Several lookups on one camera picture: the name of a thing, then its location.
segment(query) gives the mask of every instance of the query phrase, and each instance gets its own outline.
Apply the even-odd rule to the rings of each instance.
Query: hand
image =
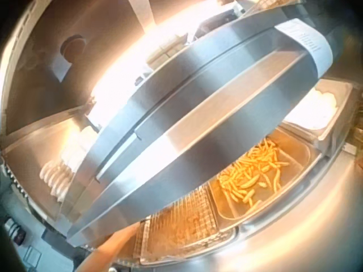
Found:
[[[119,231],[116,231],[111,237],[110,239],[113,239],[113,238],[121,238],[121,237],[128,237],[130,238],[131,236],[135,235],[136,232],[138,231],[140,227],[140,222],[137,222],[135,224],[132,224],[131,226],[128,226],[126,228],[123,228]]]

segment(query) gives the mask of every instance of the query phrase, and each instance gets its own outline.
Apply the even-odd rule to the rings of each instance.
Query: person's arm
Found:
[[[131,236],[138,230],[140,223],[136,223],[121,231],[115,232],[105,243],[93,251],[77,268],[77,272],[108,271],[109,266]]]

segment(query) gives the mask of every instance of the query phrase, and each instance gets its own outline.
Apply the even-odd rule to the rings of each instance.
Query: light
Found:
[[[207,0],[188,7],[162,24],[148,29],[110,66],[92,91],[96,105],[89,114],[95,124],[105,126],[136,90],[134,82],[145,67],[147,58],[161,45],[196,29],[207,18],[225,10],[216,0]]]

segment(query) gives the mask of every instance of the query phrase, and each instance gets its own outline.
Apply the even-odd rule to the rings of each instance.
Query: metal tray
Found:
[[[288,131],[302,137],[312,143],[323,154],[333,154],[336,147],[336,139],[342,130],[347,126],[347,121],[354,112],[354,95],[353,85],[347,82],[321,79],[315,88],[322,92],[334,94],[336,105],[338,107],[335,115],[326,127],[319,130],[305,129],[294,123],[283,121],[281,126]]]
[[[230,196],[223,192],[216,178],[209,181],[209,188],[213,198],[216,212],[222,219],[231,220],[227,224],[219,224],[220,230],[223,230],[231,225],[239,224],[262,211],[264,208],[274,202],[281,194],[287,192],[292,186],[309,171],[315,164],[314,162],[319,157],[319,153],[299,139],[291,136],[282,129],[276,129],[268,136],[274,141],[281,152],[279,154],[280,161],[289,162],[290,165],[281,170],[281,186],[282,189],[274,194],[271,190],[258,188],[255,185],[256,191],[254,199],[260,199],[263,203],[254,211],[246,215],[248,206],[243,203],[233,201]],[[269,178],[273,179],[273,173],[267,173]]]
[[[173,229],[176,224],[183,226],[179,228],[183,231],[182,242],[178,228]],[[184,261],[226,245],[235,235],[234,228],[226,232],[218,230],[206,186],[201,186],[147,218],[137,234],[137,240],[142,237],[142,243],[141,248],[135,247],[134,257],[140,255],[142,265]]]

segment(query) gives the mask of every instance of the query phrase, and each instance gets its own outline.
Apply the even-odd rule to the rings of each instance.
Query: stainless steel counter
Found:
[[[344,151],[321,162],[300,203],[267,228],[214,254],[142,271],[359,271],[363,177]]]

